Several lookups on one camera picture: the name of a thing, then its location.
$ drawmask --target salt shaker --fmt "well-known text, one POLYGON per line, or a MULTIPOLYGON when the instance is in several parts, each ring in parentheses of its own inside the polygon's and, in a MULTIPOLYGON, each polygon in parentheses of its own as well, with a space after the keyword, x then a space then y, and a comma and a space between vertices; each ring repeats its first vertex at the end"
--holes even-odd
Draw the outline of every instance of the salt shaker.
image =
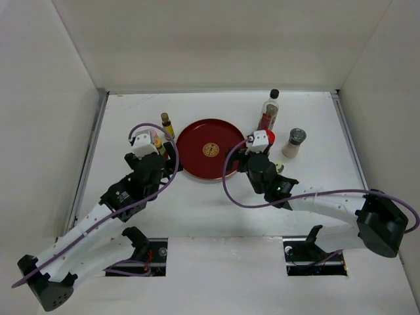
POLYGON ((301 147, 301 143, 306 139, 306 132, 300 128, 293 128, 290 130, 289 141, 285 144, 282 149, 282 153, 285 157, 293 159, 299 148, 301 147))

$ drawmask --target white wall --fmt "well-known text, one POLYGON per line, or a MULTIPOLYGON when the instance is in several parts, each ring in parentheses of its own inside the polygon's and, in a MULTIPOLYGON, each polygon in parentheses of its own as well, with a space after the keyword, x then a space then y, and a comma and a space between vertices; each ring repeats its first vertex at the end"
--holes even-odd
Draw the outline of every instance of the white wall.
MULTIPOLYGON (((406 200, 417 211, 419 57, 420 1, 394 0, 340 93, 369 185, 406 200)), ((420 231, 406 235, 401 250, 417 304, 419 237, 420 231)))
POLYGON ((53 0, 111 91, 338 89, 390 0, 53 0))
POLYGON ((54 241, 97 105, 50 0, 0 1, 0 314, 35 314, 17 260, 54 241))

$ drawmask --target black bottle cap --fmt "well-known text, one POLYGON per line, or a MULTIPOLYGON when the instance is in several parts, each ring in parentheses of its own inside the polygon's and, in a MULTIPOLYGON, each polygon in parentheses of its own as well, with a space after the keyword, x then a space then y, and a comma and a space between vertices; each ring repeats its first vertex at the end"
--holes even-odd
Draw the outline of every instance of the black bottle cap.
POLYGON ((272 89, 270 92, 270 98, 277 99, 279 95, 279 91, 277 89, 272 89))
POLYGON ((293 128, 290 130, 290 143, 298 146, 306 139, 306 132, 300 128, 293 128))

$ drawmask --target rectangular slot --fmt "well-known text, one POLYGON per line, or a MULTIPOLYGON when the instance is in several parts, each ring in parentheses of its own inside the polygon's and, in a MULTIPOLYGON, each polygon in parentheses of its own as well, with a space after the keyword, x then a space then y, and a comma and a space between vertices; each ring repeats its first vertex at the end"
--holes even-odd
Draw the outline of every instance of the rectangular slot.
POLYGON ((347 276, 346 262, 342 253, 323 261, 330 256, 330 253, 305 240, 305 237, 283 239, 288 276, 347 276))
MULTIPOLYGON (((166 258, 168 253, 168 239, 150 239, 150 244, 140 261, 146 263, 151 269, 148 277, 164 277, 166 276, 166 258)), ((148 269, 140 262, 138 264, 127 262, 117 264, 111 268, 128 272, 130 274, 141 275, 148 272, 148 269)), ((123 274, 113 272, 105 272, 105 277, 127 277, 123 274)))

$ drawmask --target white table surface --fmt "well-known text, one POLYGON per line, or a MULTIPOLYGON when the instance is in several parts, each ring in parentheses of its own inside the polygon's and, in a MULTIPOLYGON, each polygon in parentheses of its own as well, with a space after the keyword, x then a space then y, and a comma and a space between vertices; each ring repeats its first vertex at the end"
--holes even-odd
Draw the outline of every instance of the white table surface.
MULTIPOLYGON (((247 135, 267 95, 268 91, 111 96, 81 215, 130 172, 123 156, 130 150, 126 139, 132 126, 159 123, 160 113, 168 112, 177 135, 189 123, 208 117, 230 121, 247 135)), ((309 186, 361 188, 330 94, 281 93, 279 103, 270 159, 283 160, 284 175, 309 186), (287 159, 280 149, 294 127, 303 128, 308 138, 299 155, 287 159)), ((242 203, 263 202, 244 174, 229 178, 228 187, 242 203)), ((344 252, 348 277, 288 277, 282 239, 271 236, 308 234, 314 225, 339 221, 275 208, 242 209, 228 201, 220 182, 180 173, 130 223, 150 238, 170 237, 166 277, 99 276, 78 287, 55 314, 418 314, 400 260, 367 249, 344 252)), ((41 308, 38 314, 44 314, 41 308)))
POLYGON ((166 277, 90 279, 53 314, 418 314, 400 261, 368 250, 344 252, 347 277, 289 277, 281 238, 170 238, 168 249, 166 277))
MULTIPOLYGON (((160 124, 160 114, 167 112, 176 135, 190 123, 210 117, 229 121, 248 135, 255 130, 268 95, 269 91, 110 96, 80 216, 84 217, 93 208, 109 185, 130 173, 123 157, 131 151, 127 135, 136 124, 160 124)), ((281 92, 278 102, 280 110, 273 129, 276 142, 270 159, 284 162, 283 175, 307 186, 325 189, 362 188, 331 95, 281 92), (281 148, 294 127, 304 129, 308 136, 299 155, 287 159, 281 148)), ((235 174, 227 183, 238 201, 265 203, 262 195, 253 192, 245 174, 235 174)), ((221 181, 199 180, 181 172, 173 184, 130 223, 148 237, 159 238, 307 235, 314 225, 336 225, 341 221, 273 207, 242 209, 224 195, 221 181)))

